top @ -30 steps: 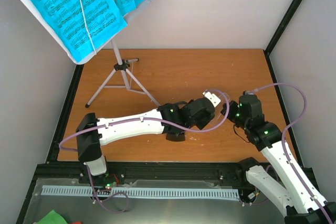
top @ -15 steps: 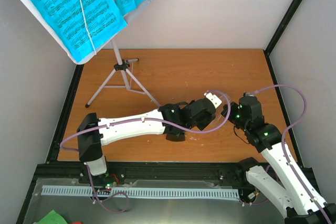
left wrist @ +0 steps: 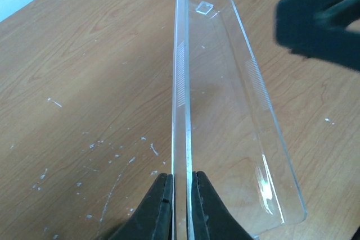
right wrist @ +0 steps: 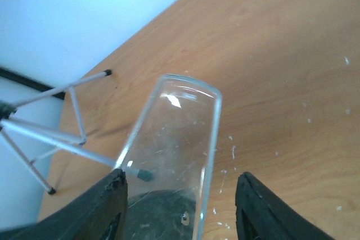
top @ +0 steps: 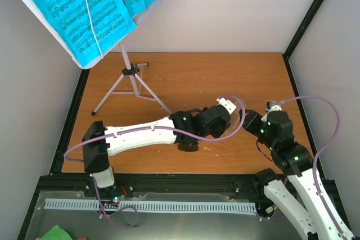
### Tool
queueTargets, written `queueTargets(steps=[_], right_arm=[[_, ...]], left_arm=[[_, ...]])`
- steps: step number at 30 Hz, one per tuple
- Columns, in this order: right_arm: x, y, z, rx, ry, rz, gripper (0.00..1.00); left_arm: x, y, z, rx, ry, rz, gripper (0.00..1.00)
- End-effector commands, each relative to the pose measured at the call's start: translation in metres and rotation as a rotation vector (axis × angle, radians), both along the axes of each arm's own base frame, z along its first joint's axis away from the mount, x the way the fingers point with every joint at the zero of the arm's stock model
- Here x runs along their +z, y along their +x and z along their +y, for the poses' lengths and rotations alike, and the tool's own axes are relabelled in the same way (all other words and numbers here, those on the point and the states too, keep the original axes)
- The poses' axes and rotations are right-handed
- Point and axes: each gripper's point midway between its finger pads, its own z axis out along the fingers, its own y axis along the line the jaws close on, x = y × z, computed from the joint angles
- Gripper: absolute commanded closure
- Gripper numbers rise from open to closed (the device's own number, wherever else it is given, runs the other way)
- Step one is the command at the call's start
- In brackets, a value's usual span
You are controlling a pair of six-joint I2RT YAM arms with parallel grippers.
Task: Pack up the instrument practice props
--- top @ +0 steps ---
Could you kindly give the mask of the black metronome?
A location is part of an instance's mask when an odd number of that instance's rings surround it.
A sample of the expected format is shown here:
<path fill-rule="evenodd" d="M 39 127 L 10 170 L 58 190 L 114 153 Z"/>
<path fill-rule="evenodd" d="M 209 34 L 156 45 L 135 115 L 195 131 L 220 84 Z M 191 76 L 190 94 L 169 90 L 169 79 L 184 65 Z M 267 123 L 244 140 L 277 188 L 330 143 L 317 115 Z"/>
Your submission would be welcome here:
<path fill-rule="evenodd" d="M 184 152 L 196 152 L 199 147 L 198 143 L 178 143 L 178 149 Z"/>

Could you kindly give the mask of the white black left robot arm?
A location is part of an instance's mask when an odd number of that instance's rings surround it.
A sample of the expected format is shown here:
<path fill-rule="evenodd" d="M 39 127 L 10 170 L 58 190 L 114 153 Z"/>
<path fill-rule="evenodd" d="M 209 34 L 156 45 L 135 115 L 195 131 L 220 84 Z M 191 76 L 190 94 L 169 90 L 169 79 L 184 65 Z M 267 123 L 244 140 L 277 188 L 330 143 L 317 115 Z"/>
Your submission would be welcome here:
<path fill-rule="evenodd" d="M 109 157 L 121 152 L 155 144 L 176 144 L 185 152 L 198 151 L 200 138 L 218 139 L 230 127 L 236 106 L 220 103 L 203 110 L 178 111 L 150 123 L 105 127 L 95 121 L 82 138 L 84 171 L 93 177 L 104 196 L 117 190 Z"/>

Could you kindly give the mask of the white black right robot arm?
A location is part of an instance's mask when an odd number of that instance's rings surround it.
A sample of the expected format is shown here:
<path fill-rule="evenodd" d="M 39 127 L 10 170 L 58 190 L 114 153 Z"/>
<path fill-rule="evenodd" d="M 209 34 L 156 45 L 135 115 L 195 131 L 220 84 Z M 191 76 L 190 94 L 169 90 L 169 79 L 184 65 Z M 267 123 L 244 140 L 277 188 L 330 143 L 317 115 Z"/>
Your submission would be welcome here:
<path fill-rule="evenodd" d="M 264 116 L 241 110 L 240 117 L 243 128 L 271 151 L 274 164 L 299 194 L 301 201 L 273 170 L 257 173 L 262 193 L 281 210 L 301 239 L 355 239 L 331 202 L 311 154 L 295 141 L 288 114 L 273 106 Z"/>

